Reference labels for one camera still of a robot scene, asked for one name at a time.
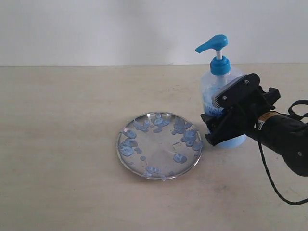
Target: blue liquid soap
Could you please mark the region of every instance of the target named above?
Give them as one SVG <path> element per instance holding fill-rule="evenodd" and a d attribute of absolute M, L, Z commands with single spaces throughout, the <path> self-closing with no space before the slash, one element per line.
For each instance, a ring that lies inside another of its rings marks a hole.
<path fill-rule="evenodd" d="M 209 116 L 220 117 L 223 110 L 223 108 L 216 108 L 213 105 L 213 94 L 235 78 L 243 75 L 239 69 L 230 65 L 228 58 L 222 56 L 221 49 L 227 44 L 228 39 L 225 35 L 215 35 L 208 42 L 202 44 L 196 49 L 198 53 L 208 49 L 216 50 L 216 57 L 211 61 L 210 70 L 202 76 L 200 83 L 203 111 Z M 234 148 L 241 145 L 245 139 L 246 135 L 242 135 L 219 143 L 217 146 L 222 148 Z"/>

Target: stainless steel plate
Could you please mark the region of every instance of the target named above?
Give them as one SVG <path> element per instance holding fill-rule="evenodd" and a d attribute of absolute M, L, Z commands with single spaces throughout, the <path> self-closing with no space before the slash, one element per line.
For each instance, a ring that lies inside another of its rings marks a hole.
<path fill-rule="evenodd" d="M 196 127 L 173 113 L 152 112 L 129 122 L 116 149 L 122 164 L 148 179 L 172 179 L 195 166 L 203 143 Z"/>

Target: black cable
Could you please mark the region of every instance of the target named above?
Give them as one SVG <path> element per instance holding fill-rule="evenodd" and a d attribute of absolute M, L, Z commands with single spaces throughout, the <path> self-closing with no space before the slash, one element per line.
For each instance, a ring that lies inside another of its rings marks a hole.
<path fill-rule="evenodd" d="M 267 176 L 269 178 L 270 184 L 272 185 L 274 191 L 279 196 L 279 198 L 282 199 L 284 202 L 286 202 L 289 205 L 302 205 L 302 204 L 307 203 L 308 202 L 308 198 L 306 198 L 304 200 L 301 200 L 301 201 L 292 202 L 292 201 L 289 201 L 286 198 L 284 198 L 279 193 L 279 191 L 277 190 L 277 188 L 275 186 L 275 183 L 274 183 L 274 181 L 273 181 L 273 179 L 272 179 L 272 177 L 271 177 L 271 175 L 269 173 L 270 171 L 269 171 L 268 165 L 266 164 L 266 161 L 265 161 L 264 152 L 263 152 L 262 143 L 261 143 L 261 131 L 258 131 L 258 145 L 259 145 L 259 149 L 260 149 L 260 153 L 261 153 L 261 158 L 262 158 L 262 162 L 263 162 L 266 174 L 267 174 Z"/>

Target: beige tabletop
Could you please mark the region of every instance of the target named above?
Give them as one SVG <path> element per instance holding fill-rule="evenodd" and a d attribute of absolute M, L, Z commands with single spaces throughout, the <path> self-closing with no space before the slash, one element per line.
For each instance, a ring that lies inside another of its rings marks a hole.
<path fill-rule="evenodd" d="M 308 64 L 238 67 L 280 90 L 280 112 L 308 98 Z M 204 135 L 207 69 L 0 68 L 0 231 L 307 231 L 308 205 L 276 196 L 250 138 L 234 149 L 207 144 L 196 167 L 165 182 L 118 160 L 119 131 L 146 112 L 176 113 Z M 282 194 L 307 197 L 308 179 L 264 149 Z"/>

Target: white wall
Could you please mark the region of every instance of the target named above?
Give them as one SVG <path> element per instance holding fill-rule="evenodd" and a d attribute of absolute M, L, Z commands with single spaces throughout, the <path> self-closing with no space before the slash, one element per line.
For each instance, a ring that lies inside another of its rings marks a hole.
<path fill-rule="evenodd" d="M 0 65 L 308 62 L 307 0 L 1 0 Z"/>

